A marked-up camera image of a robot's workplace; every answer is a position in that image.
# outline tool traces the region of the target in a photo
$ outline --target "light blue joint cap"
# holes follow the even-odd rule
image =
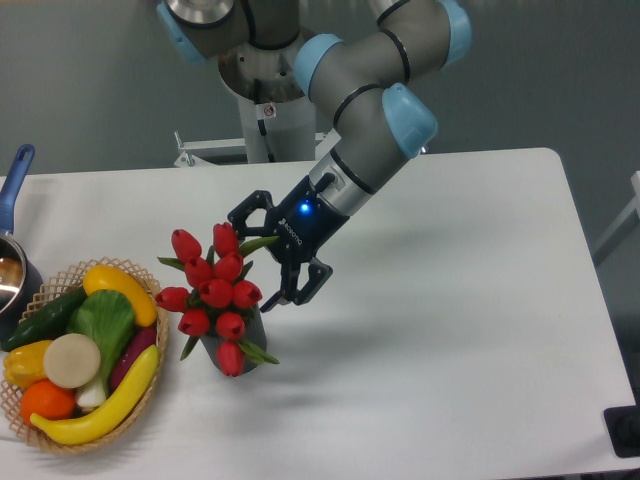
[[[307,97],[318,64],[336,43],[342,43],[342,40],[331,33],[322,33],[309,39],[298,52],[293,64],[293,75]]]
[[[471,22],[460,5],[455,0],[438,0],[449,15],[451,38],[449,39],[449,55],[444,66],[457,62],[464,57],[471,48]]]
[[[165,30],[171,37],[173,44],[178,49],[178,52],[189,63],[201,63],[206,60],[205,57],[193,46],[193,43],[189,41],[180,27],[176,23],[175,19],[169,13],[167,6],[164,2],[160,3],[156,9],[158,12],[158,16],[160,17],[160,21],[164,26]]]
[[[382,108],[398,147],[408,159],[438,132],[438,120],[431,111],[401,83],[382,93]]]

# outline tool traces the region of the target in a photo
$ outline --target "purple eggplant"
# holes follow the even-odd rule
[[[111,387],[111,391],[113,392],[122,379],[127,374],[133,362],[136,361],[136,358],[146,350],[147,347],[156,344],[156,328],[155,327],[145,327],[138,331],[135,334],[131,343],[125,350],[116,366],[113,367],[113,371],[111,372],[111,378],[109,379],[109,386]]]

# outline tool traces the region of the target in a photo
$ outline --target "white table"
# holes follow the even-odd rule
[[[156,260],[172,254],[173,229],[207,243],[254,189],[280,201],[309,168],[34,175],[15,237],[43,276],[111,256],[184,285]],[[552,151],[414,160],[319,257],[335,273],[316,298],[265,315],[281,365],[226,378],[202,347],[180,363],[174,328],[158,395],[118,442],[69,458],[0,441],[2,478],[489,479],[640,466],[607,436],[602,411],[633,396]],[[255,259],[251,279],[269,293],[277,265]]]

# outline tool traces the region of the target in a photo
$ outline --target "gray vase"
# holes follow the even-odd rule
[[[260,315],[260,310],[257,306],[255,307],[253,320],[247,322],[246,324],[246,330],[244,332],[243,338],[255,343],[265,352],[267,351],[267,336],[264,332],[264,325],[262,324],[262,315]],[[211,358],[211,362],[213,362],[216,368],[220,370],[220,363],[218,362],[218,357],[216,356],[216,350],[218,349],[218,346],[220,346],[220,344],[225,341],[225,339],[217,335],[214,328],[211,328],[206,334],[200,337],[200,341],[204,345],[204,348],[207,350],[209,358]],[[244,375],[245,373],[250,372],[251,370],[256,368],[256,366],[257,365],[255,363],[245,358],[242,368],[242,374]]]

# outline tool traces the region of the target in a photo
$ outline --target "yellow squash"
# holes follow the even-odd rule
[[[149,327],[156,321],[157,311],[151,296],[133,277],[117,267],[96,265],[89,269],[82,280],[87,295],[98,290],[116,290],[131,302],[136,314],[136,325]]]

